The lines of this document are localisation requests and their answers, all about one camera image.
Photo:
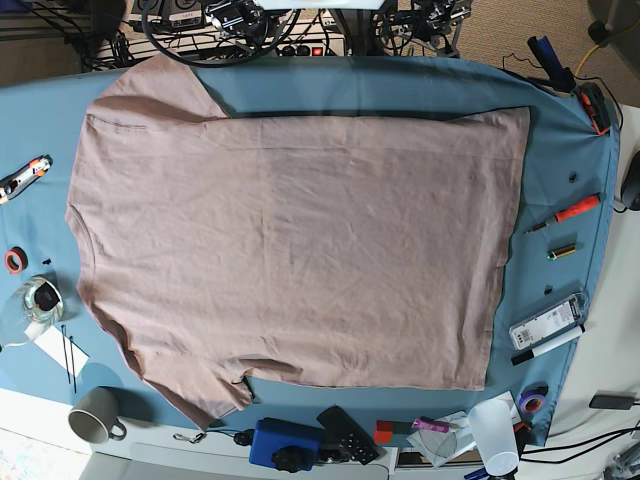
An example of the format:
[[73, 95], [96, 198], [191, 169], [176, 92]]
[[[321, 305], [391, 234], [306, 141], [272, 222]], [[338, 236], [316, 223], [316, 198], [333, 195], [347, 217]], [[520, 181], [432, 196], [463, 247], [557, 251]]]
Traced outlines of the pink T-shirt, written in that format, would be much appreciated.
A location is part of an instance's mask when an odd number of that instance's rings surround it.
[[250, 405], [248, 376], [481, 390], [529, 128], [526, 107], [234, 118], [156, 56], [84, 117], [79, 296], [200, 428]]

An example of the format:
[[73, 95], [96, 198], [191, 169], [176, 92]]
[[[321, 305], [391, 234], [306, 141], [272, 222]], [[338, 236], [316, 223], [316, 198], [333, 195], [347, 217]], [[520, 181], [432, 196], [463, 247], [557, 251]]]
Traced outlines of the red black block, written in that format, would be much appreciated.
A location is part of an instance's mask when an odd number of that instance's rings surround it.
[[411, 422], [398, 422], [377, 420], [374, 428], [374, 441], [380, 444], [389, 444], [394, 437], [410, 435], [414, 428]]

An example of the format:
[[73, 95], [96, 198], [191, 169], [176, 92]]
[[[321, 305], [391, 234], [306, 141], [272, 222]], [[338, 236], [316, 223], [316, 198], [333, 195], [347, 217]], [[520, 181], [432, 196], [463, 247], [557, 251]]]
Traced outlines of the black remote control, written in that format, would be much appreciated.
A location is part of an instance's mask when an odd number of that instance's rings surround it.
[[332, 406], [324, 410], [317, 416], [317, 421], [352, 461], [368, 465], [381, 456], [371, 436], [341, 407]]

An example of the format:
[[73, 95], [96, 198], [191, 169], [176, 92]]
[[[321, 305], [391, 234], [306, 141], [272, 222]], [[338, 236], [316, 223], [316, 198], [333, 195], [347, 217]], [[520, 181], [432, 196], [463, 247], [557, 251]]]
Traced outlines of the blue box with knob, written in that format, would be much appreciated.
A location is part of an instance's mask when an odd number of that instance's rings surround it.
[[323, 439], [321, 429], [265, 418], [254, 429], [249, 463], [288, 473], [310, 471], [318, 460]]

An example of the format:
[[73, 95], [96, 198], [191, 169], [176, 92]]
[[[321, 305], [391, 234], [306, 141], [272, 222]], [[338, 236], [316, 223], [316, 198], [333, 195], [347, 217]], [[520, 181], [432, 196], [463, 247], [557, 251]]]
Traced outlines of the purple tube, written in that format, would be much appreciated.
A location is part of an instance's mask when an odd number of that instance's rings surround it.
[[412, 422], [411, 427], [413, 429], [429, 430], [437, 433], [448, 433], [451, 428], [450, 424], [446, 421], [434, 420], [426, 417], [416, 418]]

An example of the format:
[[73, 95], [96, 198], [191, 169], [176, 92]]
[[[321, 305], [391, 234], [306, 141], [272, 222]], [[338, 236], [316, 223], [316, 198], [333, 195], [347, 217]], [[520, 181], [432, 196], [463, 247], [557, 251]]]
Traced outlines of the translucent plastic cup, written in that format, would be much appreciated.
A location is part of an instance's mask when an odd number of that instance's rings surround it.
[[468, 422], [486, 472], [502, 477], [519, 463], [511, 409], [502, 399], [490, 399], [475, 405]]

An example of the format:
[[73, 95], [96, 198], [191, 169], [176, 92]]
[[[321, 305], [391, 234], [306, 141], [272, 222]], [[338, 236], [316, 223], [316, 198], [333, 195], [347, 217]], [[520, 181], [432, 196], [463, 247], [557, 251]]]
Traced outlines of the gold AA battery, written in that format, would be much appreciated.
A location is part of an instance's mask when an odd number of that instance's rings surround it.
[[549, 261], [556, 261], [560, 258], [572, 255], [577, 251], [576, 244], [571, 243], [561, 247], [556, 247], [547, 252], [547, 259]]

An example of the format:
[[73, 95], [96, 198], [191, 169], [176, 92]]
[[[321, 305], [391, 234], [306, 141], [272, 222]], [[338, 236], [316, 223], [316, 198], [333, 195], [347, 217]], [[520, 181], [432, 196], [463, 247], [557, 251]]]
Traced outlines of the black white marker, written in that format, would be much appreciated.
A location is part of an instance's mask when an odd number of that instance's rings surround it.
[[560, 346], [579, 338], [582, 334], [585, 333], [585, 331], [586, 328], [584, 325], [578, 325], [575, 328], [552, 338], [551, 340], [548, 340], [536, 347], [531, 348], [530, 350], [525, 351], [522, 354], [513, 357], [511, 359], [511, 364], [513, 366], [517, 366], [543, 354], [546, 354], [552, 350], [555, 350]]

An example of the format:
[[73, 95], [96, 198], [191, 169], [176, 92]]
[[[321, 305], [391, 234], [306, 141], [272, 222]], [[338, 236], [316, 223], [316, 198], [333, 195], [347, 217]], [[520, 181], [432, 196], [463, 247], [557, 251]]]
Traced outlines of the blue table cloth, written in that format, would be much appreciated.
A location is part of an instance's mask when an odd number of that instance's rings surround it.
[[[1, 246], [22, 248], [28, 275], [56, 281], [64, 300], [68, 333], [89, 361], [76, 377], [36, 345], [1, 355], [5, 390], [71, 404], [86, 391], [110, 387], [123, 415], [175, 427], [188, 420], [127, 367], [115, 340], [85, 310], [76, 292], [78, 248], [64, 215], [76, 146], [87, 107], [119, 72], [73, 75], [5, 87], [1, 91], [1, 172], [9, 175], [42, 154], [51, 170], [1, 209]], [[362, 426], [379, 419], [408, 421], [471, 408], [503, 392], [545, 383], [547, 404], [536, 417], [538, 442], [546, 439], [569, 370], [576, 366], [567, 343], [519, 366], [511, 364], [508, 331], [571, 293], [595, 293], [618, 173], [619, 136], [598, 136], [579, 102], [542, 90], [514, 75], [465, 60], [287, 58], [237, 68], [198, 72], [209, 95], [237, 117], [294, 114], [392, 115], [452, 119], [499, 108], [526, 106], [531, 114], [523, 169], [521, 204], [504, 274], [504, 294], [494, 322], [486, 387], [479, 392], [412, 388], [320, 389], [256, 379], [253, 405], [227, 417], [231, 428], [264, 417], [314, 424], [317, 415], [339, 405]], [[534, 225], [593, 194], [594, 209], [527, 233]], [[553, 248], [575, 243], [577, 251], [556, 261]], [[51, 264], [42, 262], [51, 259]]]

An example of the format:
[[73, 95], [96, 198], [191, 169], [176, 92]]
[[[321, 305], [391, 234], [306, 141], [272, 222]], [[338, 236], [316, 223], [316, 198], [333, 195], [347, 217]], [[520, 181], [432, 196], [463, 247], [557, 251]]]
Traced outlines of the grey ceramic mug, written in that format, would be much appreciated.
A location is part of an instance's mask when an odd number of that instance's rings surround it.
[[127, 435], [118, 417], [116, 397], [104, 387], [89, 391], [68, 413], [71, 430], [83, 441], [102, 445], [109, 440], [122, 441]]

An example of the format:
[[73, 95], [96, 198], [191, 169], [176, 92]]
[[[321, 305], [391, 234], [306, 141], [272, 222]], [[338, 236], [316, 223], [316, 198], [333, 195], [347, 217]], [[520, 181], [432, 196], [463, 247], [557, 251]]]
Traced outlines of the blue black tool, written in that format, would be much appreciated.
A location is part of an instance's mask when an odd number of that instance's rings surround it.
[[576, 87], [574, 76], [568, 67], [561, 64], [548, 37], [532, 36], [527, 40], [527, 45], [547, 74], [548, 79], [541, 83], [555, 91], [571, 93]]

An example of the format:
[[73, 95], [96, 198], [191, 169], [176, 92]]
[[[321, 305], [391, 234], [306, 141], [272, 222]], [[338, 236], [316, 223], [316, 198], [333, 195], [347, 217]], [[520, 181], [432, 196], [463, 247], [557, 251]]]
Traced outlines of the orange black clamp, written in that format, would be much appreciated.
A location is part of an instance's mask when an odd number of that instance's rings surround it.
[[601, 88], [596, 83], [586, 82], [580, 86], [579, 98], [596, 134], [608, 134], [611, 119]]

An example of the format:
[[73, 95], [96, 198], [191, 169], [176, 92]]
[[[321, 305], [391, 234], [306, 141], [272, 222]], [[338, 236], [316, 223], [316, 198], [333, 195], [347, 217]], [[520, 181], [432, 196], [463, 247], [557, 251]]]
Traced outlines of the orange white utility knife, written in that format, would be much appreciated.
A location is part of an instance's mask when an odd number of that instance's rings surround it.
[[52, 165], [51, 156], [42, 155], [3, 178], [1, 180], [1, 204], [4, 205], [19, 196], [27, 187], [44, 176]]

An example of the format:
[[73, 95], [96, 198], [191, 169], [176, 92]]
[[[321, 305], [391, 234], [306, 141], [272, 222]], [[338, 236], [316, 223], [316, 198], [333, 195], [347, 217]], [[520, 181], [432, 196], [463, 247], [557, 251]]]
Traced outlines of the black phone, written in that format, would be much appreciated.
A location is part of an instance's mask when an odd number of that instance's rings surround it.
[[597, 410], [630, 410], [638, 405], [639, 401], [629, 395], [596, 394], [589, 402], [589, 408]]

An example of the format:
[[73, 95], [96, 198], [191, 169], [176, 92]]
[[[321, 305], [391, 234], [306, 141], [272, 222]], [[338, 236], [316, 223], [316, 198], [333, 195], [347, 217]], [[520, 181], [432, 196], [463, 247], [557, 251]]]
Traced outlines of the orange handled screwdriver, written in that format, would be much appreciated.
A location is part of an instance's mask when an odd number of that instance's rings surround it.
[[532, 233], [544, 229], [554, 223], [561, 223], [566, 221], [569, 218], [575, 217], [582, 213], [588, 212], [600, 204], [600, 197], [598, 194], [593, 194], [585, 197], [574, 205], [567, 207], [566, 209], [560, 210], [554, 213], [551, 217], [547, 218], [543, 222], [534, 225], [527, 233]]

